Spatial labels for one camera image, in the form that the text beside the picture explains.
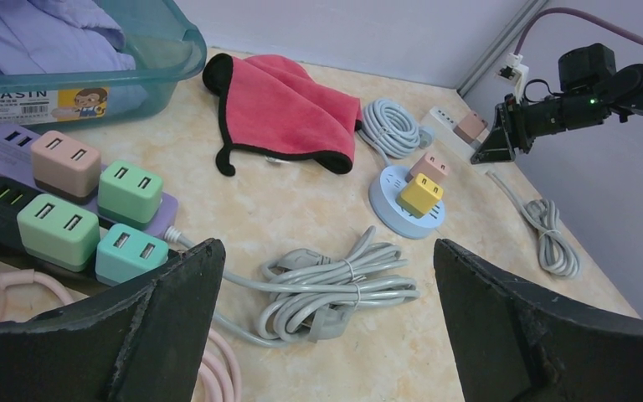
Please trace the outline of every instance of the yellow cube charger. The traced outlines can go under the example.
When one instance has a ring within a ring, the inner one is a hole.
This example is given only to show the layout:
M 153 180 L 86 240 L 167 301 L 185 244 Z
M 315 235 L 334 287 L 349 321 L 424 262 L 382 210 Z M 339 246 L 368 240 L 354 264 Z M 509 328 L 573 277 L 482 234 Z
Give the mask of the yellow cube charger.
M 395 202 L 419 219 L 430 212 L 442 199 L 443 192 L 439 184 L 423 173 L 418 173 L 398 194 Z

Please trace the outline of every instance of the red towel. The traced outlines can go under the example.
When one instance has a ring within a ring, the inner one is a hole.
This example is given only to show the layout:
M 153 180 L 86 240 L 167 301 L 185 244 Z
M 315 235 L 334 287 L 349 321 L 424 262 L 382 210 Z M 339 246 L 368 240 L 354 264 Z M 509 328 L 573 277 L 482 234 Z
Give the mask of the red towel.
M 222 174 L 235 175 L 234 149 L 314 159 L 336 174 L 351 171 L 353 135 L 361 125 L 358 98 L 317 84 L 299 64 L 274 54 L 217 54 L 203 70 L 203 83 L 220 98 L 223 149 L 215 164 Z

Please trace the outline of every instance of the purple power strip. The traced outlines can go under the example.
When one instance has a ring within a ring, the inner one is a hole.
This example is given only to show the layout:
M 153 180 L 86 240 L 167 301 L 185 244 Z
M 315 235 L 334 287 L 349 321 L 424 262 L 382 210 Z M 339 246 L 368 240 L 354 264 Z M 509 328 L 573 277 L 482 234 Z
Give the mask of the purple power strip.
M 45 192 L 35 185 L 31 165 L 30 147 L 38 137 L 40 137 L 39 134 L 15 124 L 0 126 L 0 176 L 12 178 L 31 188 L 36 188 L 38 191 Z M 97 197 L 91 199 L 87 205 L 80 205 L 80 207 L 104 218 L 97 210 Z M 143 232 L 162 239 L 169 226 L 173 225 L 177 211 L 178 201 L 172 195 L 164 193 L 159 210 Z

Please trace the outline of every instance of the green cube charger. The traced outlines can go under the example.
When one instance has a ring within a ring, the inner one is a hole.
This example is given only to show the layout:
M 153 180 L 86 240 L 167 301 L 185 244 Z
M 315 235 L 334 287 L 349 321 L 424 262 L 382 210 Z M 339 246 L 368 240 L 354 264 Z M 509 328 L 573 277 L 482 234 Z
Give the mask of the green cube charger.
M 162 201 L 163 179 L 137 165 L 114 161 L 100 175 L 97 208 L 115 222 L 144 229 Z
M 95 275 L 105 285 L 116 286 L 158 268 L 167 258 L 168 245 L 163 240 L 115 224 L 97 245 Z
M 26 251 L 73 272 L 81 272 L 97 249 L 97 215 L 50 194 L 40 194 L 16 216 Z

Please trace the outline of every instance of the gray wall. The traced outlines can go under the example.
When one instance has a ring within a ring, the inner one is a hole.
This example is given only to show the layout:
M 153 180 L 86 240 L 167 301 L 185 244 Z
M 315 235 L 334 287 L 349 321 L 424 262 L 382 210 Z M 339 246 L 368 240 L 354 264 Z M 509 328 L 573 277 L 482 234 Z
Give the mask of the gray wall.
M 643 2 L 549 3 L 557 6 L 594 13 L 643 36 Z M 522 49 L 524 63 L 532 78 L 544 78 L 558 91 L 558 57 L 595 42 L 614 50 L 618 68 L 643 63 L 641 46 L 561 15 L 547 16 L 532 29 Z M 466 101 L 493 121 L 494 105 L 510 91 L 487 76 Z M 535 85 L 528 94 L 537 98 L 544 91 Z M 620 124 L 612 116 L 604 126 L 539 138 L 517 163 L 545 197 L 556 201 L 563 222 L 643 316 L 643 118 Z
M 176 0 L 208 44 L 453 86 L 527 0 Z

